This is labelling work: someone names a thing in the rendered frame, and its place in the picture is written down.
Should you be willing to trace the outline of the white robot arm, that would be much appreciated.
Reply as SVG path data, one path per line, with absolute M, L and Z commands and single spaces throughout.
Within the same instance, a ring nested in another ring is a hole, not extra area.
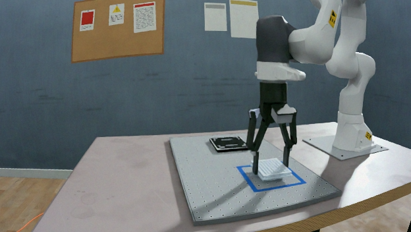
M 329 74 L 349 78 L 347 86 L 340 92 L 333 146 L 355 152 L 376 147 L 362 114 L 364 92 L 375 74 L 375 61 L 366 54 L 356 52 L 366 38 L 367 0 L 310 1 L 320 12 L 315 24 L 309 28 L 298 30 L 280 15 L 258 19 L 255 76 L 265 83 L 305 80 L 305 73 L 289 67 L 291 61 L 325 64 Z M 334 47 L 340 13 L 341 34 Z

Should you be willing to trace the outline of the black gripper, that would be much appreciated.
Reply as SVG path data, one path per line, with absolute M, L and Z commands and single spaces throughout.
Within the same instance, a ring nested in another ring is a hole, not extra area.
M 287 83 L 265 83 L 260 82 L 260 106 L 258 109 L 249 110 L 249 125 L 248 134 L 246 138 L 246 147 L 250 150 L 253 155 L 253 167 L 252 172 L 254 175 L 258 174 L 258 163 L 259 163 L 259 148 L 262 140 L 265 136 L 265 132 L 270 123 L 275 123 L 271 116 L 272 103 L 283 103 L 287 104 Z M 256 118 L 258 114 L 263 117 L 261 120 L 261 125 L 254 140 L 255 129 L 256 129 Z M 286 123 L 278 123 L 283 140 L 285 143 L 283 152 L 283 164 L 288 168 L 289 154 L 292 151 L 292 146 L 297 144 L 297 133 L 296 133 L 296 116 L 292 116 L 292 122 L 289 123 L 290 137 L 288 135 L 288 130 Z M 254 144 L 253 144 L 254 143 Z

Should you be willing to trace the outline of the blue tape outline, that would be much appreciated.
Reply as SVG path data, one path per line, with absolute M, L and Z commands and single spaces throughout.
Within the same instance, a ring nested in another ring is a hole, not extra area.
M 252 189 L 254 192 L 261 192 L 261 191 L 266 191 L 266 190 L 280 189 L 280 188 L 291 187 L 291 186 L 301 185 L 301 184 L 307 183 L 307 182 L 305 182 L 301 177 L 299 177 L 293 170 L 291 170 L 290 168 L 288 168 L 289 170 L 292 171 L 292 174 L 293 174 L 301 183 L 294 183 L 294 184 L 290 184 L 290 185 L 283 185 L 283 186 L 279 186 L 279 187 L 264 188 L 264 189 L 259 189 L 259 190 L 258 190 L 258 189 L 254 186 L 254 184 L 251 182 L 251 180 L 248 178 L 248 176 L 245 174 L 245 172 L 242 170 L 241 167 L 250 167 L 250 165 L 237 166 L 236 168 L 240 171 L 241 175 L 244 177 L 244 179 L 246 180 L 246 182 L 249 184 L 249 186 L 251 187 L 251 189 Z

